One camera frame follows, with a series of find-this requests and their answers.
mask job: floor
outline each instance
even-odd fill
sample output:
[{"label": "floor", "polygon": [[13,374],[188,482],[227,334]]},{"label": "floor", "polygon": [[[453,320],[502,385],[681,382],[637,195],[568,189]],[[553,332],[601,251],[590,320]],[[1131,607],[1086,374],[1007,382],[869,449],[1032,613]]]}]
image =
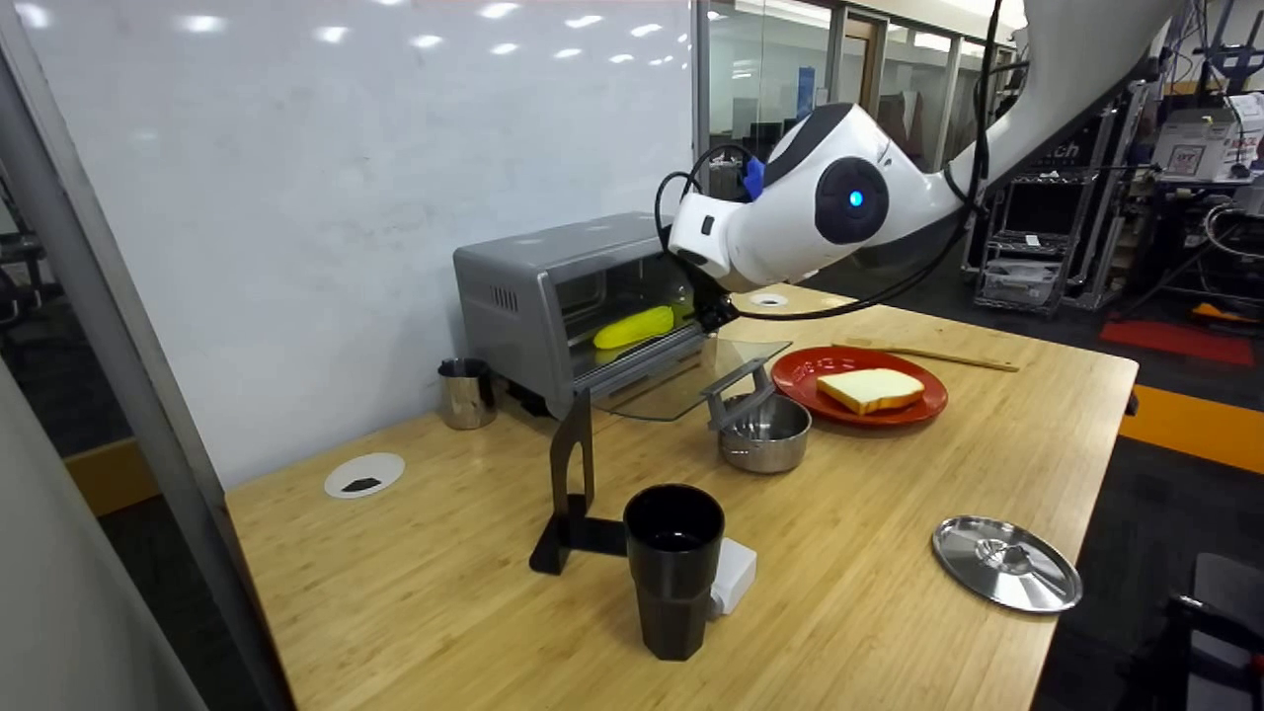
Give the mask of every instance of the floor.
[{"label": "floor", "polygon": [[[852,263],[820,272],[815,285],[838,292],[867,292],[895,279],[909,263],[919,263],[936,242],[918,249],[869,251]],[[1140,382],[1205,393],[1238,408],[1264,409],[1262,345],[1256,367],[1197,364],[1156,353],[1109,346],[1098,334],[1106,313],[1061,309],[1053,317],[989,313],[972,304],[972,279],[959,278],[955,251],[924,278],[919,289],[893,304],[936,313],[953,320],[1028,332],[1060,345],[1081,345],[1098,353],[1121,353],[1140,364]],[[30,359],[16,364],[19,382],[36,404],[62,453],[127,434],[120,408],[109,404],[100,367],[83,345],[49,345]],[[1214,466],[1200,459],[1171,453],[1140,442],[1118,442],[1092,540],[1081,547],[1086,601],[1061,617],[1035,708],[1086,711],[1118,708],[1127,683],[1121,662],[1147,644],[1156,622],[1156,607],[1172,590],[1185,590],[1189,561],[1200,547],[1219,547],[1264,569],[1264,478]],[[208,708],[249,711],[257,708],[245,666],[231,648],[231,634],[204,596],[204,584],[175,530],[171,511],[157,500],[123,511],[104,521],[133,584],[161,620],[171,644],[186,659],[194,683]]]}]

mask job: toast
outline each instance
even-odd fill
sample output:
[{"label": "toast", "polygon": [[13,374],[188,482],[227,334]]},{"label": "toast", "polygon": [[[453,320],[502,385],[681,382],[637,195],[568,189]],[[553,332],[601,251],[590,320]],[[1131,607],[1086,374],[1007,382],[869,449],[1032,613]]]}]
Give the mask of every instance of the toast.
[{"label": "toast", "polygon": [[819,385],[852,413],[902,409],[924,393],[919,380],[893,367],[834,370],[820,374]]}]

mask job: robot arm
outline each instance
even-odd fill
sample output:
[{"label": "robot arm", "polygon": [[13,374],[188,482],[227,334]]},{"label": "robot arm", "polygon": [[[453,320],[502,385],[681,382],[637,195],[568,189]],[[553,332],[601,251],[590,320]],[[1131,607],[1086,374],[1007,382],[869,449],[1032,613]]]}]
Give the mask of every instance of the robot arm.
[{"label": "robot arm", "polygon": [[[1183,0],[1028,0],[1032,72],[1021,101],[989,130],[990,174],[1021,166],[1118,85],[1177,6]],[[953,179],[967,180],[972,160],[967,145],[953,158]],[[918,171],[860,106],[820,106],[773,145],[755,202],[686,195],[668,249],[726,292],[748,292],[911,235],[955,210],[949,179]]]}]

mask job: small metal bowl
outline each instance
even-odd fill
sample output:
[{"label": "small metal bowl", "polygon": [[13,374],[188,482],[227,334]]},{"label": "small metal bowl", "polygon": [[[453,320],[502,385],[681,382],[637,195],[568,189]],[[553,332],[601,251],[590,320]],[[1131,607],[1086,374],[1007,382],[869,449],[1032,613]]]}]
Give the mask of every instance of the small metal bowl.
[{"label": "small metal bowl", "polygon": [[752,475],[786,475],[807,449],[815,413],[780,391],[722,400],[732,413],[716,438],[722,461]]}]

